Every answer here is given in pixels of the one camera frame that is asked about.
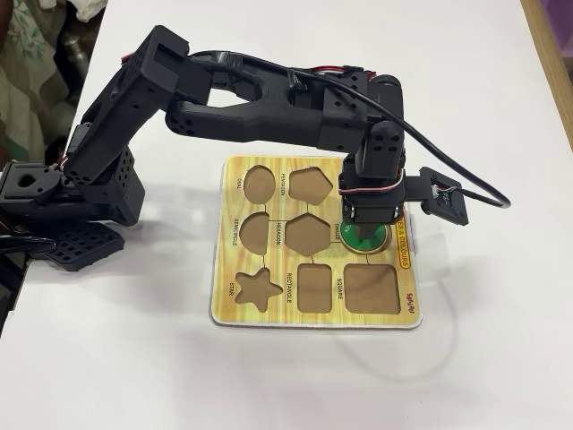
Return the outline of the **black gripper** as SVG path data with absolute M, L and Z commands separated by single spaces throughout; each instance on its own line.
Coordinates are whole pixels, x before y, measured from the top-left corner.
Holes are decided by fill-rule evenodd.
M 375 236 L 379 224 L 392 224 L 402 215 L 406 200 L 405 172 L 394 179 L 361 178 L 352 171 L 338 177 L 341 217 L 346 224 L 355 224 L 359 240 Z

